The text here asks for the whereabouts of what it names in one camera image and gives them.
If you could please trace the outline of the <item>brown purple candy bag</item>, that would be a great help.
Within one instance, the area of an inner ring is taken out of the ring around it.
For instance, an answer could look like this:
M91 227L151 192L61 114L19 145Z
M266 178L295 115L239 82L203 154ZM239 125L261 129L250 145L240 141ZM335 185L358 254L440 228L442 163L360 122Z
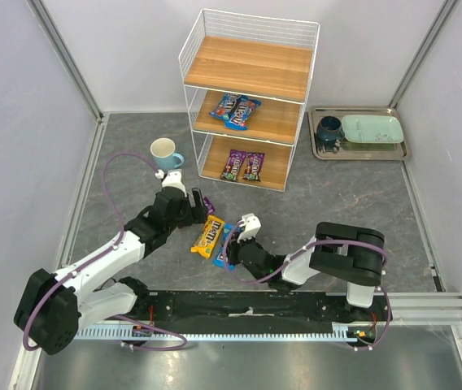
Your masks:
M203 198L203 204L207 208L207 214L208 215L213 215L215 213L215 207L213 206L213 204L211 203L211 201L207 197Z

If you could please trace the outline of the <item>light blue candy bag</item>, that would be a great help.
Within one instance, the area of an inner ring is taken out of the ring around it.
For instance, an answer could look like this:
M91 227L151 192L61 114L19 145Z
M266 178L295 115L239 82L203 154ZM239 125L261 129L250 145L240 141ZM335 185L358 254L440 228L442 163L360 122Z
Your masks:
M246 121L261 105L262 102L259 100L249 99L248 97L242 98L233 109L229 119L225 120L225 127L236 131L246 131L248 129Z
M226 223L224 225L223 231L221 233L221 238L220 238L220 247L218 248L216 255L212 259L212 263L216 267L224 268L224 258L223 258L224 242L228 234L231 232L232 228L233 228L233 225L231 223Z

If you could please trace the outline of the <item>yellow candy bag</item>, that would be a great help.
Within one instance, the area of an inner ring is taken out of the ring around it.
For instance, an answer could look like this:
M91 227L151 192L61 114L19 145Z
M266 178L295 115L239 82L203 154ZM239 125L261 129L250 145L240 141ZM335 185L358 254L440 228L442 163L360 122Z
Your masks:
M190 248L190 252L200 254L204 258L209 258L216 246L223 228L224 220L214 215L209 215L203 226L201 234Z

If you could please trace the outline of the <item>dark blue candy bag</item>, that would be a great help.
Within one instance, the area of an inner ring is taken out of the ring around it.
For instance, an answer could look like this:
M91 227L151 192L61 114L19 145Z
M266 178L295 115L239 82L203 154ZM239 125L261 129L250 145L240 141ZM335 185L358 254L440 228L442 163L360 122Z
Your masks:
M225 93L209 115L216 119L228 120L231 111L241 99L242 96L240 94Z

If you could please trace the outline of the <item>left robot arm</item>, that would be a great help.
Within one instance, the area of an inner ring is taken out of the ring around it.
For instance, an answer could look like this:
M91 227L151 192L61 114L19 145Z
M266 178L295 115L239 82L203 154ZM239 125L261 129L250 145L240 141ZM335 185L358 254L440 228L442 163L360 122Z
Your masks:
M88 326L133 312L148 293L144 283L124 278L102 288L102 282L155 252L174 230L204 223L207 214L198 188L191 194L162 188L152 205L90 255L54 272L32 273L14 316L24 347L53 355Z

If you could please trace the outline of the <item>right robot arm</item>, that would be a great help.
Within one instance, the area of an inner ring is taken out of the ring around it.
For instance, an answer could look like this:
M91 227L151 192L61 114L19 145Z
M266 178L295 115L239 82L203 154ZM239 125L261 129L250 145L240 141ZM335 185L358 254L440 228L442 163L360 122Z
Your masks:
M310 278L325 274L347 283L346 303L362 309L373 303L388 260L383 233L366 227L321 222L314 236L293 253L269 253L257 240L261 224L254 216L242 218L226 236L222 249L224 268L242 265L251 284L267 284L290 292Z

